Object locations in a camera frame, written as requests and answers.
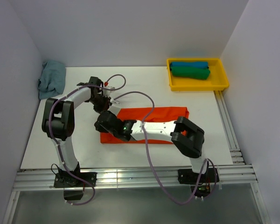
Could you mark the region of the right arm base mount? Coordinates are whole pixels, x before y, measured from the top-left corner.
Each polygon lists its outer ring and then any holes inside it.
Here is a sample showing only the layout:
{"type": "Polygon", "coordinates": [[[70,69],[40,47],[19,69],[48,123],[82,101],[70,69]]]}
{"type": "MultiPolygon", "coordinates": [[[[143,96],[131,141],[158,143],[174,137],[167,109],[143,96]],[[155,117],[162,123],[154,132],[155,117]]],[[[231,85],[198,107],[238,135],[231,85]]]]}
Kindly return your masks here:
{"type": "MultiPolygon", "coordinates": [[[[180,184],[190,185],[191,192],[194,191],[196,181],[199,174],[194,173],[192,169],[179,169],[178,170],[178,182],[180,184]]],[[[204,174],[201,174],[198,187],[194,193],[195,199],[201,198],[204,199],[211,194],[211,184],[217,184],[220,182],[219,174],[217,169],[208,169],[204,174]]]]}

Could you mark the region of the orange t shirt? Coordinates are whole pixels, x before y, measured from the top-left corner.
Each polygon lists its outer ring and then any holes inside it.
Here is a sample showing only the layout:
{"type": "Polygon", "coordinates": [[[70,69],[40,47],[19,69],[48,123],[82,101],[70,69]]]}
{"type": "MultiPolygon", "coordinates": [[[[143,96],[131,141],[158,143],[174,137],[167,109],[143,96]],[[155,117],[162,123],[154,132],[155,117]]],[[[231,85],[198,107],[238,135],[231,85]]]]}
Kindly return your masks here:
{"type": "MultiPolygon", "coordinates": [[[[122,108],[117,117],[121,120],[135,119],[142,120],[145,115],[151,111],[151,107],[143,108],[122,108]]],[[[177,120],[183,116],[188,118],[189,111],[187,107],[155,107],[154,111],[145,119],[147,122],[169,122],[177,120]]],[[[100,133],[100,143],[102,144],[144,144],[145,140],[124,142],[115,138],[110,133],[100,133]]]]}

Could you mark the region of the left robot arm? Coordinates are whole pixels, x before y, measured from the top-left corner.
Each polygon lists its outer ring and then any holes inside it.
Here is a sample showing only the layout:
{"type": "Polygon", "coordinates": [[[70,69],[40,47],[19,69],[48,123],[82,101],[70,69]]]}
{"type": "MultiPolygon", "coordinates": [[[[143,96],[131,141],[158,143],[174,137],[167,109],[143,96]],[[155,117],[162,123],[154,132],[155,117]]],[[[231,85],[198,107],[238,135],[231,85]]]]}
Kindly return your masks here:
{"type": "Polygon", "coordinates": [[[91,77],[87,83],[60,98],[48,98],[42,119],[42,131],[55,145],[59,166],[58,178],[65,179],[70,186],[77,186],[82,180],[79,162],[75,156],[71,136],[75,129],[75,109],[82,103],[92,103],[94,111],[101,113],[111,105],[110,94],[115,90],[98,77],[91,77]]]}

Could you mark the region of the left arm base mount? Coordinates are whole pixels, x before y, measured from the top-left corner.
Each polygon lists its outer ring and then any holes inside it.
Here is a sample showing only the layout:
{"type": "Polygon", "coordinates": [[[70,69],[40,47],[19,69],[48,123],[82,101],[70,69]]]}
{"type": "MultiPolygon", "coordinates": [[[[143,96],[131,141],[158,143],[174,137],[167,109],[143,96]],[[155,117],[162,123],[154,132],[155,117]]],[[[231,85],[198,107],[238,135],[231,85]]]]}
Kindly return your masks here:
{"type": "Polygon", "coordinates": [[[63,197],[67,201],[79,201],[84,196],[86,187],[95,187],[97,180],[96,172],[81,172],[79,164],[74,169],[67,171],[57,168],[58,172],[55,173],[53,169],[51,171],[55,174],[55,180],[53,188],[63,189],[63,197]]]}

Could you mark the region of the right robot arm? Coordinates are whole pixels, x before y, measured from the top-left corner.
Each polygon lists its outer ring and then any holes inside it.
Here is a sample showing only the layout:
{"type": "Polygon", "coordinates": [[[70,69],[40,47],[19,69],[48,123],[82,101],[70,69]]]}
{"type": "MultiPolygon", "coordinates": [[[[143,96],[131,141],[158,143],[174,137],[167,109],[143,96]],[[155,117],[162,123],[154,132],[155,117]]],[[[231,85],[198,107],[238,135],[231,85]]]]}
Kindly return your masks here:
{"type": "Polygon", "coordinates": [[[203,182],[208,176],[207,162],[203,154],[204,130],[188,120],[178,117],[168,122],[120,120],[110,111],[102,112],[94,124],[100,133],[109,133],[123,142],[161,140],[173,143],[182,155],[190,159],[193,178],[203,182]]]}

